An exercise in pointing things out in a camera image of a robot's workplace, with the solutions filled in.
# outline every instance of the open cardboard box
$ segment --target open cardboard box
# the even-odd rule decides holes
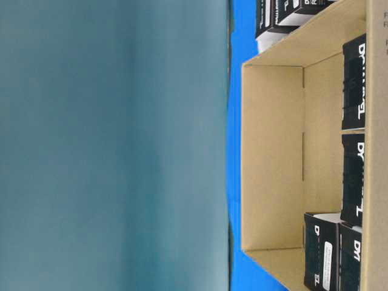
[[[386,290],[388,0],[340,0],[242,67],[241,245],[292,291],[307,290],[303,214],[341,210],[342,46],[365,32],[361,287]]]

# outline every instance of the black product box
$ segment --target black product box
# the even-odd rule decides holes
[[[304,285],[310,290],[338,290],[340,214],[304,215],[306,268]]]
[[[344,111],[342,129],[365,128],[366,35],[343,46]]]
[[[344,179],[341,219],[355,226],[363,223],[365,135],[343,135]]]
[[[260,52],[298,28],[298,26],[282,26],[276,24],[278,10],[276,0],[257,0],[256,40]]]
[[[362,230],[348,224],[341,224],[339,229],[339,289],[357,291],[360,289]]]
[[[336,0],[276,0],[278,25],[303,25]]]

